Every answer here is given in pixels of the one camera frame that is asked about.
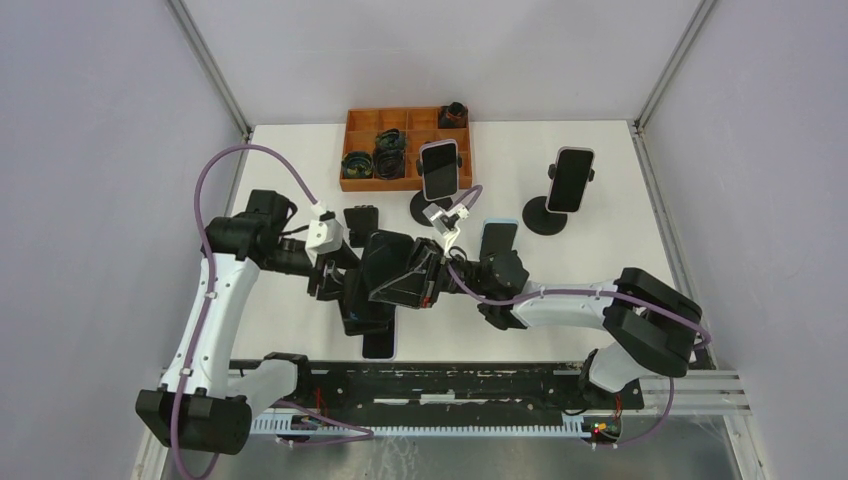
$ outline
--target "orange wooden organizer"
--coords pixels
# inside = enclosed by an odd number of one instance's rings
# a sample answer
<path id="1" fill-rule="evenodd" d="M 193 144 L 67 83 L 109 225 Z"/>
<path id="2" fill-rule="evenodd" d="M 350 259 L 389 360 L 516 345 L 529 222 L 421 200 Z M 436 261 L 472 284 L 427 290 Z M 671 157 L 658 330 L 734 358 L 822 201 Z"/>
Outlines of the orange wooden organizer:
<path id="1" fill-rule="evenodd" d="M 439 107 L 418 108 L 363 108 L 348 110 L 342 158 L 350 152 L 374 152 L 374 139 L 380 132 L 397 128 L 406 135 L 406 174 L 395 180 L 379 178 L 343 178 L 339 168 L 339 184 L 343 192 L 388 192 L 421 190 L 421 176 L 415 163 L 418 149 L 427 142 L 452 138 L 459 145 L 462 168 L 459 170 L 459 188 L 471 188 L 471 130 L 465 128 L 438 128 Z"/>

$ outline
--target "white wall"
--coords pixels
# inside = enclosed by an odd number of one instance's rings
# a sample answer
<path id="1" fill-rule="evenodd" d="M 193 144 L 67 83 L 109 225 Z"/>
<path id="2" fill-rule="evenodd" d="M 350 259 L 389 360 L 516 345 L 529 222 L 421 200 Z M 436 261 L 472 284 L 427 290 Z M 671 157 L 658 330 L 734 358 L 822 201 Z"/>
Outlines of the white wall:
<path id="1" fill-rule="evenodd" d="M 777 479 L 845 478 L 848 3 L 719 2 L 647 145 Z"/>
<path id="2" fill-rule="evenodd" d="M 237 140 L 164 1 L 0 4 L 0 478 L 129 476 Z"/>
<path id="3" fill-rule="evenodd" d="M 477 120 L 632 119 L 698 0 L 186 0 L 248 119 L 467 103 Z"/>

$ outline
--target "phone stand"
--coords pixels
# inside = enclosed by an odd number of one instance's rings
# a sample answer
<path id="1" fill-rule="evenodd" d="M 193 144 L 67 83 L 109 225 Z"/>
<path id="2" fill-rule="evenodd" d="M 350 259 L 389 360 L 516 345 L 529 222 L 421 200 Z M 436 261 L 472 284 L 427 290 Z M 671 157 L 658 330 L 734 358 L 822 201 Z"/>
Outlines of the phone stand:
<path id="1" fill-rule="evenodd" d="M 536 197 L 524 205 L 521 219 L 531 232 L 537 235 L 556 235 L 565 228 L 568 214 L 551 213 L 545 208 L 548 197 Z"/>
<path id="2" fill-rule="evenodd" d="M 447 210 L 453 204 L 453 200 L 451 200 L 450 198 L 442 198 L 431 202 L 424 198 L 424 190 L 420 190 L 418 193 L 415 194 L 415 196 L 412 197 L 412 200 L 409 202 L 409 213 L 412 215 L 412 218 L 420 225 L 423 225 L 425 227 L 431 227 L 432 225 L 430 225 L 430 220 L 427 220 L 427 217 L 424 215 L 424 209 L 429 207 L 433 203 Z"/>

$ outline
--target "white table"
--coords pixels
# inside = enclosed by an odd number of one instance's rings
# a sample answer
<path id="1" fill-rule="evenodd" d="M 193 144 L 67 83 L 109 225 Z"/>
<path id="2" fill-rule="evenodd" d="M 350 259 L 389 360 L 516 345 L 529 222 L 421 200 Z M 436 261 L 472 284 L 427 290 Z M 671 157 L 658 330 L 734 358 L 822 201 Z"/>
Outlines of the white table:
<path id="1" fill-rule="evenodd" d="M 530 278 L 589 283 L 618 277 L 623 267 L 632 266 L 672 285 L 626 122 L 477 122 L 471 124 L 471 135 L 474 183 L 485 191 L 462 223 L 457 244 L 472 259 L 486 218 L 520 222 L 525 202 L 547 193 L 547 166 L 560 147 L 589 147 L 595 151 L 595 179 L 565 230 L 542 237 L 519 223 L 515 248 Z M 409 215 L 414 192 L 341 191 L 343 137 L 341 124 L 262 125 L 252 142 L 282 153 L 342 221 L 344 208 L 371 204 L 380 209 L 381 229 L 429 237 L 430 229 Z M 244 209 L 253 189 L 276 190 L 298 205 L 289 228 L 311 219 L 309 202 L 288 171 L 261 152 L 247 156 L 234 213 Z M 398 308 L 397 331 L 398 361 L 576 361 L 612 341 L 606 332 L 575 328 L 497 330 L 477 312 L 473 300 L 447 294 L 431 309 Z M 344 334 L 335 302 L 317 302 L 306 294 L 305 278 L 262 272 L 245 307 L 232 358 L 262 358 L 279 351 L 312 360 L 361 361 L 361 346 L 362 337 Z"/>

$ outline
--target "smartphone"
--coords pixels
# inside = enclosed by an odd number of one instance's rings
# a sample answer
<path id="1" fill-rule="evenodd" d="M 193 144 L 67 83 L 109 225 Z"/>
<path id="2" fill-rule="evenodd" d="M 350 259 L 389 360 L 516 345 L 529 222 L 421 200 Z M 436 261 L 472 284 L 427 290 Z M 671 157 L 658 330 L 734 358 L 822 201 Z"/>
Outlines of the smartphone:
<path id="1" fill-rule="evenodd" d="M 572 213 L 580 208 L 592 174 L 595 152 L 588 148 L 562 147 L 551 179 L 545 208 L 551 213 Z"/>
<path id="2" fill-rule="evenodd" d="M 480 243 L 480 260 L 496 253 L 512 250 L 518 220 L 511 218 L 488 218 L 483 222 L 483 240 Z"/>
<path id="3" fill-rule="evenodd" d="M 459 191 L 459 147 L 456 140 L 425 143 L 418 153 L 425 200 L 440 200 Z"/>

